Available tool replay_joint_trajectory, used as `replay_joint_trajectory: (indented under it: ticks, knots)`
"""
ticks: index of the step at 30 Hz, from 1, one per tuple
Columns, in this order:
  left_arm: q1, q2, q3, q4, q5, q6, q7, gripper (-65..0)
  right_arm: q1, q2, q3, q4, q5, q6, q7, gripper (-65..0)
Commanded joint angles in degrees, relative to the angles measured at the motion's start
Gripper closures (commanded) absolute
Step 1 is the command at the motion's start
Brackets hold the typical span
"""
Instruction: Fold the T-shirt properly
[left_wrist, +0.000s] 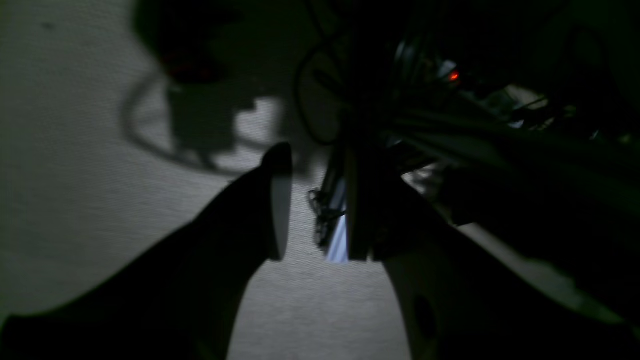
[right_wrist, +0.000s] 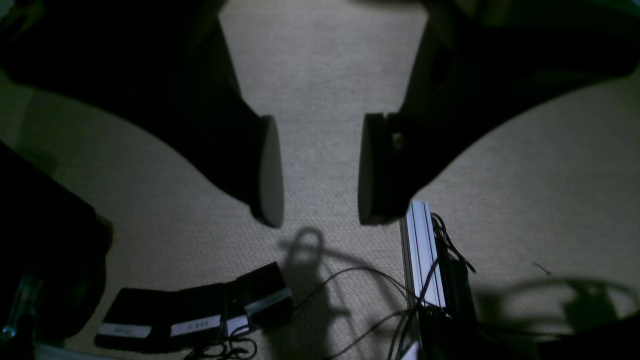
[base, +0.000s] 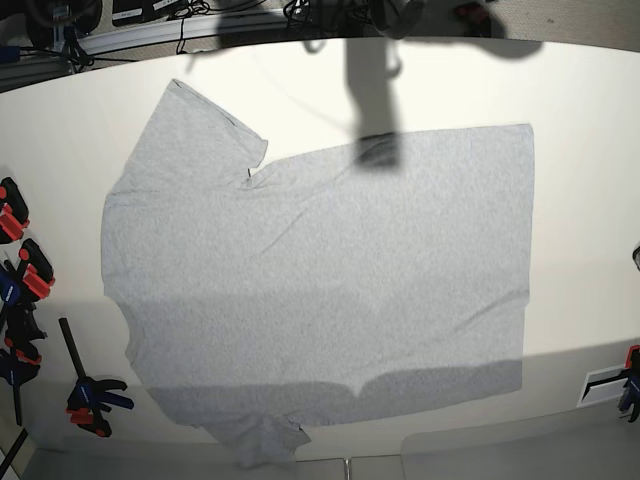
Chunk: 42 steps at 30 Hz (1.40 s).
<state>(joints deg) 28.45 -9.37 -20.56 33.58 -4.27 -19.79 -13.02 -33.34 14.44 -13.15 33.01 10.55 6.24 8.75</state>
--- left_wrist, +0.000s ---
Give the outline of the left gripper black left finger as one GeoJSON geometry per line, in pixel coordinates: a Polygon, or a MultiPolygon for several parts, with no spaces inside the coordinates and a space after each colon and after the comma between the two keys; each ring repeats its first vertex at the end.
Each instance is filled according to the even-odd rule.
{"type": "Polygon", "coordinates": [[[10,316],[3,360],[224,360],[250,280],[283,260],[293,151],[268,150],[192,221],[91,291],[10,316]]]}

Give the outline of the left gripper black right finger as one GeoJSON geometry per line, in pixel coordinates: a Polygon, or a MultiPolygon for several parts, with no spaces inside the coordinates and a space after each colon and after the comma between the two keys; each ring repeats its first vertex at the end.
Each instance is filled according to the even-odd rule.
{"type": "Polygon", "coordinates": [[[555,303],[456,230],[378,151],[345,148],[347,254],[382,263],[414,360],[637,360],[630,325],[555,303]]]}

